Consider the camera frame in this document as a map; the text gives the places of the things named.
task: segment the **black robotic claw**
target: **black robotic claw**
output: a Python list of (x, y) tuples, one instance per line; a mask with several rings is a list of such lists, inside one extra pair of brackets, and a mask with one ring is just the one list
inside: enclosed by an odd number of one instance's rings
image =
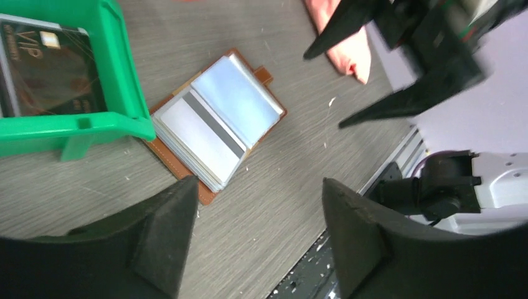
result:
[(418, 80), (351, 115), (340, 128), (418, 115), (485, 79), (467, 40), (460, 39), (447, 18), (445, 7), (429, 7), (427, 0), (341, 1), (304, 58), (321, 55), (374, 20), (389, 49), (405, 47)]

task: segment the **green plastic bin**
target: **green plastic bin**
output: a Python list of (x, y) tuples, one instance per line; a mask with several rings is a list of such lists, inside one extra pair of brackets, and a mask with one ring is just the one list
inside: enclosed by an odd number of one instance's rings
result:
[(107, 112), (0, 118), (0, 156), (62, 150), (82, 158), (90, 145), (123, 136), (156, 137), (130, 51), (125, 20), (114, 0), (0, 0), (0, 13), (88, 31)]

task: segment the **gold chip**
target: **gold chip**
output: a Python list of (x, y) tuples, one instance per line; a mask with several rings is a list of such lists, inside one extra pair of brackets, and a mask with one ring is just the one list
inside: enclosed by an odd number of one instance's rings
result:
[(40, 38), (42, 39), (42, 44), (46, 47), (60, 49), (59, 38), (53, 32), (41, 31)]

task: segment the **table surface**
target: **table surface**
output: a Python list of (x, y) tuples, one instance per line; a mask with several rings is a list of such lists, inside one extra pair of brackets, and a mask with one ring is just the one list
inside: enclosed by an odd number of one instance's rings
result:
[[(323, 177), (359, 189), (409, 132), (404, 120), (338, 130), (353, 111), (390, 92), (373, 53), (370, 82), (339, 76), (327, 58), (304, 62), (315, 37), (297, 0), (121, 0), (148, 105), (231, 47), (274, 76), (289, 110), (227, 189), (199, 209), (180, 298), (263, 298), (323, 231)], [(335, 98), (331, 107), (329, 102)], [(0, 159), (0, 232), (60, 235), (174, 182), (138, 140)]]

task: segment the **pink towel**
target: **pink towel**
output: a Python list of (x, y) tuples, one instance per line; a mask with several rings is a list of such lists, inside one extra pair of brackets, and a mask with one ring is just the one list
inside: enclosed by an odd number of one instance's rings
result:
[[(339, 1), (305, 0), (319, 33), (326, 27)], [(358, 81), (363, 84), (367, 83), (370, 75), (371, 57), (365, 27), (326, 53), (338, 71), (345, 75), (355, 75)]]

